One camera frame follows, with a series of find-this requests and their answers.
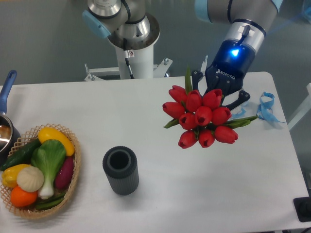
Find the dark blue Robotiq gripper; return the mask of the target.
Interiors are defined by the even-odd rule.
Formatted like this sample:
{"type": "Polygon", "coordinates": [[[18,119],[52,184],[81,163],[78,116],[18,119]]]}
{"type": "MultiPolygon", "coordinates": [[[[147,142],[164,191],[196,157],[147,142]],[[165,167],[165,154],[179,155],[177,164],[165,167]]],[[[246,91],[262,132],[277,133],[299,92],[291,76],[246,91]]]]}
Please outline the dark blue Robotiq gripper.
{"type": "Polygon", "coordinates": [[[255,58],[255,52],[244,44],[238,44],[234,40],[225,40],[212,64],[205,70],[205,74],[199,70],[191,72],[192,89],[200,94],[205,94],[214,89],[220,89],[224,96],[238,91],[238,98],[223,107],[233,110],[250,99],[250,94],[241,90],[243,79],[255,58]],[[206,77],[207,90],[199,90],[199,82],[206,77]]]}

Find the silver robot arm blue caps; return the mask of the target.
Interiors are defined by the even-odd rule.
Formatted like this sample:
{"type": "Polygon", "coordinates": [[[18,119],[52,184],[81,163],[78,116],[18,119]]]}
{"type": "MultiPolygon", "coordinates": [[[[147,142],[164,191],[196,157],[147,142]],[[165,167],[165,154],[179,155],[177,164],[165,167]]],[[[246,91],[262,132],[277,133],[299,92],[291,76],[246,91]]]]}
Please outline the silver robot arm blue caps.
{"type": "Polygon", "coordinates": [[[258,53],[266,34],[280,11],[280,0],[190,0],[176,13],[168,10],[157,20],[146,10],[143,0],[89,0],[82,17],[98,37],[114,46],[122,79],[150,78],[153,69],[154,44],[160,35],[160,24],[177,30],[177,42],[185,34],[194,34],[194,20],[226,23],[228,32],[211,65],[192,72],[192,86],[205,79],[207,89],[221,89],[228,96],[238,92],[230,109],[249,99],[242,88],[243,80],[258,53]]]}

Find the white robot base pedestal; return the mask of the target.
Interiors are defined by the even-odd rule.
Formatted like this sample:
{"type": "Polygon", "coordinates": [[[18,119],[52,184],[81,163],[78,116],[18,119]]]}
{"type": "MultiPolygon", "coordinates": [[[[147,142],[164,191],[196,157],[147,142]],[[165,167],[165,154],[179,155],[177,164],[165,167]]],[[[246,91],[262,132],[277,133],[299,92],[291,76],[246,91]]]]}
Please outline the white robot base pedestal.
{"type": "Polygon", "coordinates": [[[85,81],[102,81],[111,76],[125,79],[151,79],[168,76],[173,60],[165,57],[159,64],[154,63],[154,44],[139,50],[123,50],[114,47],[117,55],[117,67],[91,68],[85,64],[85,81]]]}

